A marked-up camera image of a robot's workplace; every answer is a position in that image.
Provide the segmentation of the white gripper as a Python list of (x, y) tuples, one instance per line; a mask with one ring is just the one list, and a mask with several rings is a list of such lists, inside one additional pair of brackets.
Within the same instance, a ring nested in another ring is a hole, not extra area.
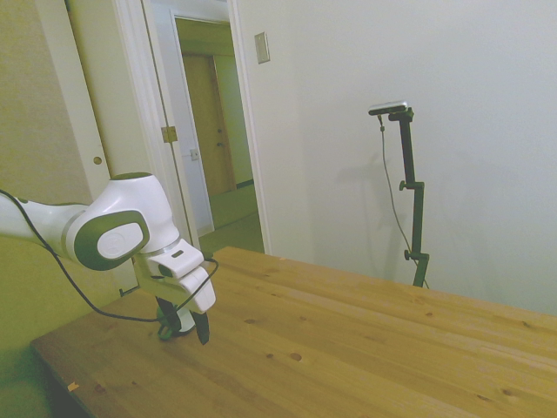
[(201, 266), (203, 256), (182, 260), (182, 256), (136, 255), (133, 259), (138, 284), (157, 296), (158, 333), (174, 334), (180, 330), (180, 319), (173, 304), (184, 303), (195, 312), (194, 323), (200, 343), (207, 344), (210, 325), (206, 311), (216, 302), (216, 295), (208, 272)]

